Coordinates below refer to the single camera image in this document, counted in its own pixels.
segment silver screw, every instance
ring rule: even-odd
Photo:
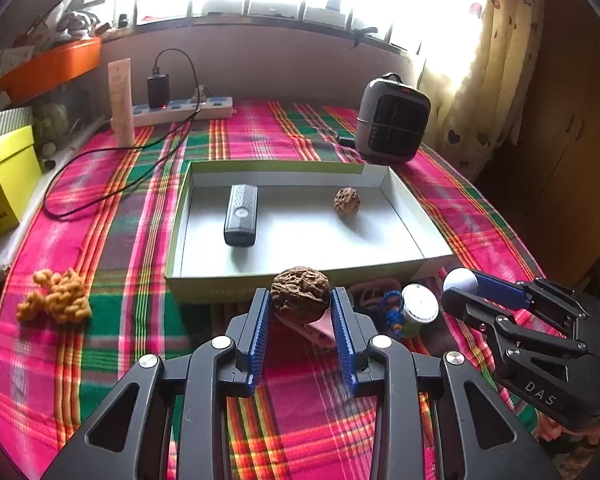
[[[138,359],[138,364],[142,368],[153,368],[158,364],[158,356],[153,354],[145,354],[141,358]]]
[[[455,350],[447,352],[445,356],[446,362],[452,365],[461,365],[464,363],[464,356]]]
[[[222,350],[223,348],[229,348],[231,345],[231,338],[225,335],[219,335],[211,340],[211,346],[216,350]]]
[[[371,344],[376,348],[389,348],[391,346],[391,338],[387,335],[375,335],[371,338]]]

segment plaid tablecloth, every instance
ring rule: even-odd
[[[342,108],[241,103],[230,120],[195,123],[176,155],[123,196],[92,206],[71,221],[37,215],[0,302],[0,442],[31,479],[40,477],[140,356],[176,357],[211,337],[209,309],[180,310],[163,278],[185,161],[360,161],[354,150],[334,140],[335,134],[350,136],[355,121],[356,112]],[[139,128],[136,139],[147,143],[166,131],[166,126]],[[68,210],[123,186],[177,140],[171,136],[144,151],[83,157],[60,178],[50,206]],[[113,145],[112,135],[104,132],[84,149]],[[506,280],[540,273],[498,213],[429,148],[423,146],[413,161],[395,169],[462,264]],[[31,273],[47,267],[60,272],[74,267],[85,277],[93,308],[88,325],[58,327],[45,316],[24,325],[16,322],[16,304],[33,288]],[[429,285],[435,288],[440,280]],[[516,317],[526,326],[546,328],[526,312]],[[434,355],[458,349],[491,381],[493,359],[482,337],[449,316],[439,317],[407,345]],[[535,411],[504,390],[501,396],[532,430]],[[421,404],[430,444],[425,397]],[[374,402],[347,394],[333,352],[313,348],[283,326],[272,327],[262,385],[253,399],[231,400],[228,412],[234,478],[368,478]],[[431,478],[432,457],[429,447]],[[174,464],[172,442],[172,477]]]

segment power strip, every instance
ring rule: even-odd
[[[149,108],[148,104],[134,106],[134,126],[151,126],[152,124],[178,123],[184,121],[196,109],[192,99],[170,101],[164,108]],[[232,97],[208,97],[200,103],[200,111],[195,120],[229,119],[234,114]]]

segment orange shelf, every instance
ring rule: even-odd
[[[1,77],[0,92],[7,92],[14,105],[21,105],[96,68],[101,46],[100,38],[91,38],[47,50]]]

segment green and white box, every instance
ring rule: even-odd
[[[256,242],[224,243],[233,184],[258,186]],[[360,210],[340,218],[343,187]],[[180,304],[250,300],[259,286],[295,266],[321,270],[331,286],[374,278],[432,276],[452,251],[400,178],[386,166],[338,162],[193,162],[180,189],[166,281]]]

